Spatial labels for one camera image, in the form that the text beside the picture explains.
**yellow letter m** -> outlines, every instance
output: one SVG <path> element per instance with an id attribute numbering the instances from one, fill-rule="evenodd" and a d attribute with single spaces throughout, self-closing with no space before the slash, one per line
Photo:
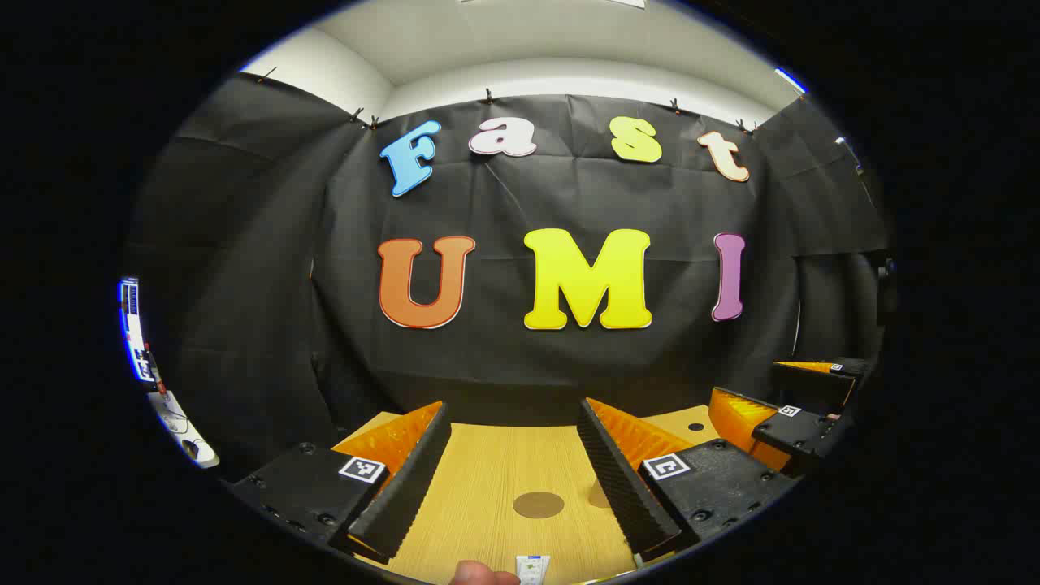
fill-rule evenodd
<path id="1" fill-rule="evenodd" d="M 650 247 L 646 233 L 610 232 L 592 266 L 567 230 L 535 230 L 523 243 L 535 251 L 535 309 L 523 317 L 527 329 L 567 325 L 567 315 L 560 310 L 561 290 L 582 328 L 592 323 L 607 289 L 606 310 L 599 316 L 603 327 L 643 329 L 650 325 L 643 286 L 643 253 Z"/>

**desk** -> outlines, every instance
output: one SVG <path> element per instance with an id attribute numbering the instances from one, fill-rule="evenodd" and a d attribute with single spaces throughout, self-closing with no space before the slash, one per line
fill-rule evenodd
<path id="1" fill-rule="evenodd" d="M 380 412 L 343 440 L 396 418 Z M 661 429 L 699 444 L 719 435 L 707 406 L 647 416 Z M 704 425 L 691 431 L 692 423 Z M 549 555 L 545 585 L 572 585 L 635 569 L 632 552 L 609 508 L 590 503 L 596 474 L 576 427 L 491 427 L 451 424 L 451 438 L 415 523 L 388 565 L 393 573 L 446 585 L 460 560 L 516 571 L 517 555 Z M 564 509 L 528 518 L 513 501 L 549 491 Z"/>

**human hand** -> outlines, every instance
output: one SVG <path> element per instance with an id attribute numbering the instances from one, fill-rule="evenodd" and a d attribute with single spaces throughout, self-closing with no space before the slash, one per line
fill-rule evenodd
<path id="1" fill-rule="evenodd" d="M 460 561 L 448 585 L 520 585 L 520 578 L 504 570 L 491 570 L 477 561 Z"/>

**black fabric curtain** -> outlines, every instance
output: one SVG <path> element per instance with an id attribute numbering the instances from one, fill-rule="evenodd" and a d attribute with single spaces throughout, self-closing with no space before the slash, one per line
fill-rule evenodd
<path id="1" fill-rule="evenodd" d="M 876 272 L 888 246 L 880 194 L 809 100 L 754 133 L 630 100 L 497 98 L 370 129 L 300 90 L 239 75 L 174 137 L 141 194 L 126 272 L 146 335 L 229 476 L 302 440 L 331 446 L 380 410 L 437 400 L 457 422 L 573 425 L 592 397 L 646 416 L 707 402 L 714 385 L 769 399 L 776 359 L 877 352 Z M 664 155 L 620 159 L 613 118 L 648 121 Z M 535 125 L 529 156 L 477 155 L 485 120 Z M 400 198 L 380 151 L 436 120 L 433 176 Z M 751 172 L 733 182 L 698 136 L 717 130 Z M 650 327 L 532 331 L 535 258 L 524 235 L 568 230 L 590 263 L 607 234 L 649 234 Z M 743 314 L 714 322 L 720 232 L 744 236 Z M 476 241 L 462 307 L 433 330 L 379 305 L 379 245 L 416 238 L 412 298 L 437 298 L 433 243 Z M 606 298 L 600 306 L 605 308 Z"/>

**letter f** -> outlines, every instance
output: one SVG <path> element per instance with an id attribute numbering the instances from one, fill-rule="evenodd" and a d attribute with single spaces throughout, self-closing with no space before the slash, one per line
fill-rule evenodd
<path id="1" fill-rule="evenodd" d="M 430 120 L 421 124 L 418 128 L 390 143 L 380 158 L 390 161 L 390 170 L 393 171 L 394 185 L 391 194 L 400 197 L 413 187 L 430 178 L 434 170 L 430 167 L 421 167 L 419 158 L 430 160 L 437 153 L 428 134 L 436 134 L 441 129 L 438 122 Z"/>

